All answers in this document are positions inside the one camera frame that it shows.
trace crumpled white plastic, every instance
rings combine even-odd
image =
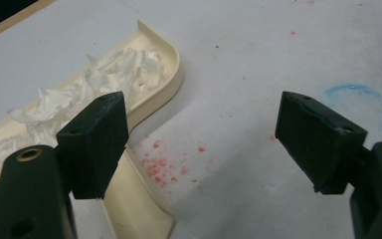
[[[39,88],[39,103],[32,114],[19,109],[8,112],[13,120],[25,125],[26,133],[0,140],[0,164],[12,152],[29,145],[55,147],[56,133],[95,98],[122,91],[129,111],[166,79],[155,51],[112,49],[101,58],[88,58],[91,66],[81,84],[71,84],[65,90]]]

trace white table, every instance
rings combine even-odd
[[[176,214],[171,237],[352,238],[352,189],[315,194],[273,135],[281,93],[293,91],[367,129],[368,148],[382,140],[382,2],[57,0],[0,34],[0,119],[137,19],[176,45],[185,71],[130,139],[138,158],[177,165],[161,188]],[[112,237],[98,201],[75,211],[80,238]]]

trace cream plastic tray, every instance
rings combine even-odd
[[[132,131],[176,94],[182,83],[183,72],[177,49],[142,21],[138,20],[138,30],[116,47],[157,51],[165,74],[170,76],[161,86],[130,108],[127,121],[129,131]],[[57,89],[65,89],[70,84],[79,82],[86,69],[62,82]],[[37,101],[30,103],[25,110],[32,112],[36,104]],[[9,117],[0,121],[0,139],[24,131],[22,124]],[[173,213],[163,194],[146,176],[128,145],[102,204],[117,238],[167,238],[174,223]]]

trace wooden edge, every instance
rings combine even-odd
[[[0,23],[0,33],[49,6],[55,0],[39,0]]]

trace beige plastic piece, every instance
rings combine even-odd
[[[131,131],[176,94],[182,83],[183,72],[177,49],[142,21],[138,20],[138,30],[116,47],[157,51],[165,74],[170,76],[156,90],[131,106],[127,114],[128,128]],[[62,82],[57,89],[79,83],[86,69]],[[36,104],[37,101],[33,101],[24,110],[31,113]],[[9,117],[0,121],[0,139],[25,131],[23,124]],[[167,238],[174,223],[165,197],[146,176],[128,145],[102,204],[116,238]]]

